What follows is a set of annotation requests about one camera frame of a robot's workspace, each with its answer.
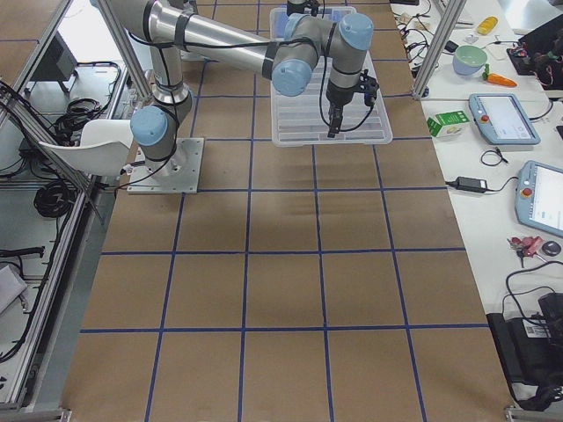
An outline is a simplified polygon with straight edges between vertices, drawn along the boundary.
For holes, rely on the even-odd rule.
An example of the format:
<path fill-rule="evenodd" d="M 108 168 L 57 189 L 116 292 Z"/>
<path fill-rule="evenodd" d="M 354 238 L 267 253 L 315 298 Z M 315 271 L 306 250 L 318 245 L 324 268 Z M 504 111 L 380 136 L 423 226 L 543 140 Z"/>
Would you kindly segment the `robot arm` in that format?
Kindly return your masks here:
<path fill-rule="evenodd" d="M 318 0 L 287 0 L 286 1 L 286 14 L 291 16 L 292 14 L 310 14 L 312 17 L 316 17 L 319 11 Z"/>
<path fill-rule="evenodd" d="M 329 102 L 329 112 L 321 116 L 329 138 L 342 132 L 344 108 L 355 94 L 364 96 L 368 108 L 376 103 L 379 85 L 362 68 L 374 26 L 363 14 L 333 22 L 289 7 L 283 40 L 268 40 L 168 1 L 95 1 L 93 6 L 109 7 L 118 32 L 150 48 L 157 84 L 153 98 L 161 106 L 192 103 L 182 76 L 183 51 L 259 74 L 285 97 L 301 95 L 318 61 L 330 59 L 321 89 Z"/>

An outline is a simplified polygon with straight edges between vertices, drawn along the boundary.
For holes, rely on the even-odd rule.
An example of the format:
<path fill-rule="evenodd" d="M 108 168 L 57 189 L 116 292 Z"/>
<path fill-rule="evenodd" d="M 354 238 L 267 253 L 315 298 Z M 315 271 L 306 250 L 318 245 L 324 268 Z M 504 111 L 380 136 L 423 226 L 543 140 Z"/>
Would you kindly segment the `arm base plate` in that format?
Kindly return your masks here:
<path fill-rule="evenodd" d="M 153 175 L 160 164 L 147 161 L 140 147 L 129 178 L 127 191 L 132 194 L 197 193 L 204 150 L 203 138 L 179 138 L 175 154 L 165 167 Z"/>

